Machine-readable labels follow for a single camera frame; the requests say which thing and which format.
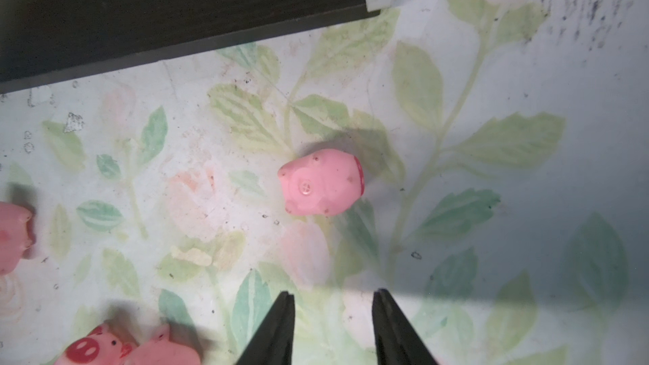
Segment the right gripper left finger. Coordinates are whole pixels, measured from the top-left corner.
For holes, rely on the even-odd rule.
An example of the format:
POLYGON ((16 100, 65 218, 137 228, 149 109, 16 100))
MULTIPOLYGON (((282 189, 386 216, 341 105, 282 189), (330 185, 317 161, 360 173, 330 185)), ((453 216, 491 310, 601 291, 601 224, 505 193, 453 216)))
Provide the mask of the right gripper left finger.
POLYGON ((281 292, 236 365, 291 365, 295 319, 294 295, 281 292))

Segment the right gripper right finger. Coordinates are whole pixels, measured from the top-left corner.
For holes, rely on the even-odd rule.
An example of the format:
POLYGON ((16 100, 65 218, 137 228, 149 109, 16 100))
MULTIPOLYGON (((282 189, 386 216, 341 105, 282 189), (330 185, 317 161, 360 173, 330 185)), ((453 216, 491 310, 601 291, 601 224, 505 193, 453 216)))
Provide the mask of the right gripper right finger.
POLYGON ((374 293, 372 319, 378 365, 438 365, 387 289, 374 293))

